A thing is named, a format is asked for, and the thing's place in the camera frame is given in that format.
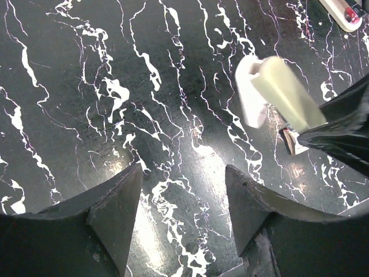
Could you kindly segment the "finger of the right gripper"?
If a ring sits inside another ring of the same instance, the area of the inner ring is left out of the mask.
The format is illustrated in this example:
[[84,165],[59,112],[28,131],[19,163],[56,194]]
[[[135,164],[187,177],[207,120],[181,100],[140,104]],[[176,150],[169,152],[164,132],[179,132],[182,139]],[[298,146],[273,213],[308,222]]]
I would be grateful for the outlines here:
[[320,107],[327,124],[307,130],[298,142],[368,176],[368,75]]

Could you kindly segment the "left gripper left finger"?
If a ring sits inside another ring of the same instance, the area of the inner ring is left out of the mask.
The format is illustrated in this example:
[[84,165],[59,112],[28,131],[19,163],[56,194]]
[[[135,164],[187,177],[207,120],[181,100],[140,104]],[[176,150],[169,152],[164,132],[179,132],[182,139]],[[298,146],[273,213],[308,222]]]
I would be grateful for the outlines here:
[[133,164],[36,214],[1,215],[1,275],[123,276],[142,180]]

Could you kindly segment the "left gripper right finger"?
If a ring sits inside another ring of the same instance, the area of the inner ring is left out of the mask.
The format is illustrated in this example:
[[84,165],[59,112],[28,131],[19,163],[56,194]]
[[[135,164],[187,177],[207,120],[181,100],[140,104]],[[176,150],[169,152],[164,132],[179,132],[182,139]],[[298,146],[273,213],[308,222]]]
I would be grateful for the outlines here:
[[247,276],[367,276],[368,201],[334,215],[255,182],[232,165],[225,185]]

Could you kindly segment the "beige stapler magazine piece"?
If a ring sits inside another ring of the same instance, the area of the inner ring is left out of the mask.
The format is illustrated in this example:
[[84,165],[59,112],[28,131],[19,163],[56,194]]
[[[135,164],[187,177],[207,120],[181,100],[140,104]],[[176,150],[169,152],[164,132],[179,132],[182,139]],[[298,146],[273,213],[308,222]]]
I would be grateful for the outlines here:
[[235,82],[246,125],[259,129],[272,105],[299,133],[326,123],[326,118],[292,69],[278,56],[243,57]]

